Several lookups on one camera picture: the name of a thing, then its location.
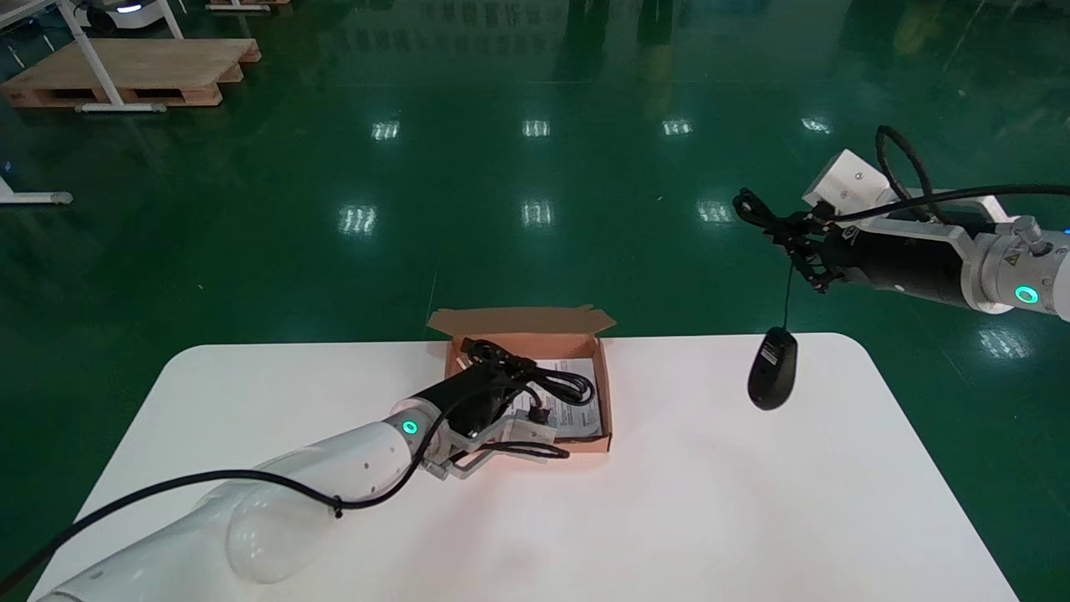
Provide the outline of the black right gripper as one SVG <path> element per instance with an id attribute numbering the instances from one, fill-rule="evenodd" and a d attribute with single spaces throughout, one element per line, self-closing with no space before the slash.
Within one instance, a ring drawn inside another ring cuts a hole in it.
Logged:
<path id="1" fill-rule="evenodd" d="M 966 262 L 954 237 L 924 240 L 863 232 L 856 227 L 837 230 L 834 222 L 811 213 L 773 217 L 765 238 L 779 247 L 817 247 L 824 240 L 824 259 L 813 250 L 791 250 L 790 262 L 802 282 L 817 294 L 828 293 L 842 279 L 853 285 L 893 291 L 937 304 L 966 304 L 962 274 Z"/>

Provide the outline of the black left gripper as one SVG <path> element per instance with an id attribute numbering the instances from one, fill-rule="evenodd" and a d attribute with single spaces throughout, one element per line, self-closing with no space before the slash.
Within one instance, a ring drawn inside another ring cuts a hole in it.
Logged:
<path id="1" fill-rule="evenodd" d="M 521 386 L 538 379 L 539 366 L 486 339 L 464 338 L 460 352 L 470 366 L 415 397 L 439 411 L 455 433 L 469 436 L 503 418 Z"/>

